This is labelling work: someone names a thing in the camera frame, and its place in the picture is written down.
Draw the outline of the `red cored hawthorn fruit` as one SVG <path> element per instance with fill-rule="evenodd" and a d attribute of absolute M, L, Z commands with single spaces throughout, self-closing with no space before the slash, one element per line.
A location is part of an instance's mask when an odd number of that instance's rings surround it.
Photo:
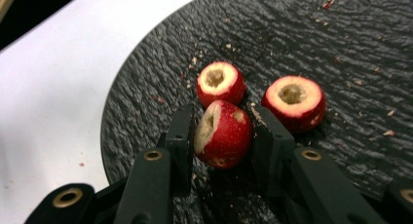
<path fill-rule="evenodd" d="M 268 108 L 291 134 L 317 127 L 326 110 L 322 88 L 301 76 L 284 76 L 276 80 L 264 93 L 261 105 Z"/>
<path fill-rule="evenodd" d="M 195 133 L 194 153 L 214 168 L 232 168 L 247 153 L 252 124 L 238 106 L 215 100 L 201 118 Z"/>
<path fill-rule="evenodd" d="M 246 84 L 243 73 L 226 61 L 207 65 L 197 78 L 196 94 L 205 108 L 215 100 L 224 100 L 238 105 L 244 98 Z"/>

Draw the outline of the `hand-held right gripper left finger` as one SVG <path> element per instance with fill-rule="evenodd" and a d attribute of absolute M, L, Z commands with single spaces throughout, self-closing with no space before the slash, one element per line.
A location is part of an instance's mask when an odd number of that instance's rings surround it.
<path fill-rule="evenodd" d="M 195 113 L 191 104 L 174 112 L 155 148 L 140 151 L 113 224 L 172 224 L 172 198 L 191 192 Z"/>

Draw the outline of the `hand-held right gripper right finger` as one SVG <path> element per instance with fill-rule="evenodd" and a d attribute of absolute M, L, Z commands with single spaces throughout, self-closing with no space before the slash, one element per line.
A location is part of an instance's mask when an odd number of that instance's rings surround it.
<path fill-rule="evenodd" d="M 273 113 L 250 108 L 251 162 L 265 196 L 282 201 L 298 224 L 386 224 L 356 187 L 320 150 L 299 147 Z"/>

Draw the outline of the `black textured round plate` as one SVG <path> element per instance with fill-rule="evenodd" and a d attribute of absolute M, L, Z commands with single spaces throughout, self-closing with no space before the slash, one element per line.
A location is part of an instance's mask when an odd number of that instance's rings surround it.
<path fill-rule="evenodd" d="M 279 78 L 316 82 L 325 114 L 291 134 L 296 145 L 327 154 L 386 224 L 413 224 L 413 0 L 195 0 L 179 9 L 134 48 L 110 89 L 101 127 L 110 183 L 157 145 L 177 108 L 191 104 L 196 127 L 196 80 L 217 60 L 242 71 L 250 119 Z M 229 169 L 195 162 L 190 194 L 172 203 L 174 223 L 298 224 L 263 193 L 251 151 Z"/>

